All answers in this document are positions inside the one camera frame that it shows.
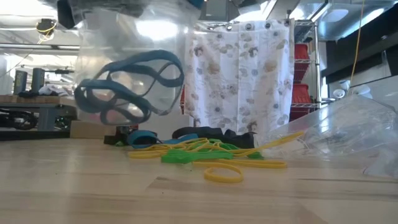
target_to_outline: white patterned curtain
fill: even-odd
[[[187,46],[185,110],[197,126],[264,134],[289,122],[293,20],[196,30]]]

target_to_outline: workbench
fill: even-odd
[[[355,162],[242,167],[243,182],[219,184],[203,178],[203,167],[132,160],[123,149],[86,139],[0,142],[0,223],[398,220],[398,181],[365,176]]]
[[[0,95],[0,108],[12,111],[28,111],[39,114],[38,131],[53,131],[55,118],[74,113],[72,106],[63,106],[59,96],[36,96],[23,98],[16,95]]]

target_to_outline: metal pole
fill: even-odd
[[[320,68],[320,59],[319,59],[319,46],[318,46],[318,22],[314,24],[314,32],[315,32],[315,79],[317,82],[317,98],[316,103],[318,108],[321,108],[321,68]]]

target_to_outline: plastic bag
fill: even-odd
[[[127,125],[168,114],[182,90],[185,38],[203,0],[74,2],[85,18],[75,72],[79,119]]]
[[[366,175],[398,179],[398,150],[396,144],[380,150],[377,159],[363,170]]]
[[[363,96],[351,96],[310,113],[263,136],[264,144],[304,131],[297,141],[266,149],[264,157],[336,159],[378,153],[398,143],[395,109]]]

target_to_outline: metal shelving rack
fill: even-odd
[[[314,46],[315,46],[315,60],[310,60],[310,59],[295,59],[295,63],[301,63],[301,64],[309,64],[309,65],[314,65],[315,66],[315,84],[316,84],[316,90],[317,90],[317,95],[314,96],[315,98],[315,103],[292,103],[292,109],[294,108],[313,108],[313,109],[319,109],[321,106],[321,91],[320,91],[320,80],[321,80],[321,72],[320,72],[320,64],[319,64],[319,47],[318,47],[318,24],[313,21],[295,21],[295,29],[294,29],[294,38],[295,38],[295,43],[302,43],[304,42],[311,34],[313,34],[313,41],[314,41]],[[294,82],[301,82],[305,76],[301,80],[294,80]]]

